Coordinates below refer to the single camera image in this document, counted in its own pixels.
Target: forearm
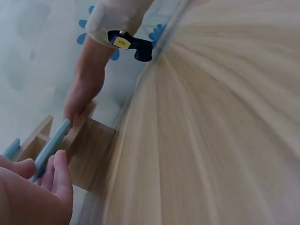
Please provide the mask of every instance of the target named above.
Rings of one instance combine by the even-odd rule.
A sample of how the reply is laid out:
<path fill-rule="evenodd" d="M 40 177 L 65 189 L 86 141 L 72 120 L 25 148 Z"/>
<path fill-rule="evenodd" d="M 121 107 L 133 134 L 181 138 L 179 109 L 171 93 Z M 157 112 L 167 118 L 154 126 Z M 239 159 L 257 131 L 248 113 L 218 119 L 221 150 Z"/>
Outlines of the forearm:
<path fill-rule="evenodd" d="M 75 78 L 104 81 L 104 70 L 117 47 L 107 40 L 110 30 L 134 35 L 154 0 L 99 0 L 86 25 L 87 37 L 79 56 Z"/>
<path fill-rule="evenodd" d="M 88 78 L 91 82 L 103 82 L 104 74 L 102 71 L 115 50 L 94 41 L 87 35 L 77 61 L 75 77 L 77 79 Z"/>

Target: yellow label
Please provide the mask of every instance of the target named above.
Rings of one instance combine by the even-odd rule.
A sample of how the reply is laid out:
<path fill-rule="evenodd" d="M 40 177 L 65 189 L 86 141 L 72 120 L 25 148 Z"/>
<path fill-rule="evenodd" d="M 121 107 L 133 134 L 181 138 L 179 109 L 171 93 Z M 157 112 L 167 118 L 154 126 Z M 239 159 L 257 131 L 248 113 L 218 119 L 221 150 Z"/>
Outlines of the yellow label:
<path fill-rule="evenodd" d="M 122 37 L 117 37 L 115 39 L 113 45 L 118 46 L 119 48 L 128 49 L 130 47 L 131 43 Z"/>

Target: wooden panel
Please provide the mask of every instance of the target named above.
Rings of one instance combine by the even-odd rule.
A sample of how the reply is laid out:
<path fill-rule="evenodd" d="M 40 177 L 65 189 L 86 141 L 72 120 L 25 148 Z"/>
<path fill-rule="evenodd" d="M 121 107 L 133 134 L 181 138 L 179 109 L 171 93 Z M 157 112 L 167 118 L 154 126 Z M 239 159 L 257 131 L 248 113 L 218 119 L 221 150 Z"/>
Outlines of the wooden panel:
<path fill-rule="evenodd" d="M 93 179 L 91 186 L 86 194 L 80 218 L 78 221 L 79 225 L 95 225 L 101 224 L 104 213 L 104 206 L 107 198 L 108 192 L 108 180 L 110 177 L 109 168 L 111 158 L 114 154 L 115 144 L 114 141 L 117 138 L 115 135 L 112 140 L 111 146 L 106 150 L 101 149 L 102 154 L 99 159 L 99 167 L 97 169 L 96 175 Z"/>
<path fill-rule="evenodd" d="M 299 1 L 195 0 L 139 79 L 103 216 L 82 224 L 298 225 L 299 38 Z"/>
<path fill-rule="evenodd" d="M 72 148 L 69 162 L 72 183 L 88 190 L 115 131 L 92 119 L 88 119 L 79 132 Z"/>
<path fill-rule="evenodd" d="M 27 158 L 35 159 L 39 151 L 40 142 L 37 140 L 39 134 L 49 137 L 51 126 L 53 122 L 53 116 L 47 116 L 38 127 L 30 134 L 30 136 L 22 143 L 20 149 L 14 155 L 12 161 L 22 161 Z"/>

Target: hand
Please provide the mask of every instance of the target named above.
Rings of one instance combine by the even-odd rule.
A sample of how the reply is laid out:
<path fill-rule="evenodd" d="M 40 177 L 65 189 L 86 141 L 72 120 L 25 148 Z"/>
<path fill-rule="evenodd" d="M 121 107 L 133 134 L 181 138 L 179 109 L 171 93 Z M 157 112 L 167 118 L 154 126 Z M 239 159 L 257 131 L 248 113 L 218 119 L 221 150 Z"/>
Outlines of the hand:
<path fill-rule="evenodd" d="M 65 119 L 76 123 L 76 118 L 101 91 L 105 67 L 114 52 L 115 49 L 99 44 L 87 35 L 64 103 Z"/>
<path fill-rule="evenodd" d="M 86 106 L 101 91 L 103 82 L 104 80 L 91 82 L 88 79 L 78 79 L 76 77 L 64 102 L 64 119 L 69 119 L 72 123 L 76 123 Z"/>
<path fill-rule="evenodd" d="M 0 221 L 4 225 L 68 225 L 72 217 L 73 187 L 66 152 L 48 160 L 43 177 L 33 184 L 32 159 L 12 163 L 0 156 Z"/>

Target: wooden edge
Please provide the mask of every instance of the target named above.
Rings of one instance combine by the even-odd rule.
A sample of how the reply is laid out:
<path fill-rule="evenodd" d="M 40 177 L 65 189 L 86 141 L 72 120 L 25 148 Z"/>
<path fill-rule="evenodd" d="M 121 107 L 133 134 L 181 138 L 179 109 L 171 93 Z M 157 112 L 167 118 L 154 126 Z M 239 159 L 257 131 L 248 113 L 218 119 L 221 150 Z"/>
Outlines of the wooden edge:
<path fill-rule="evenodd" d="M 68 151 L 75 141 L 76 137 L 78 136 L 80 130 L 83 128 L 85 122 L 87 121 L 88 118 L 90 118 L 95 109 L 96 109 L 97 103 L 95 101 L 92 101 L 86 109 L 83 111 L 81 116 L 79 117 L 78 121 L 76 124 L 70 129 L 69 133 L 65 136 L 64 140 L 62 141 L 60 145 L 60 149 Z M 70 159 L 73 155 L 72 152 L 68 152 L 68 159 Z"/>
<path fill-rule="evenodd" d="M 36 138 L 39 134 L 48 137 L 50 135 L 51 127 L 53 122 L 53 116 L 47 116 L 38 127 L 29 135 L 29 137 L 22 143 L 20 149 L 16 152 L 12 161 L 18 162 L 27 158 L 31 155 L 35 155 L 36 149 Z"/>

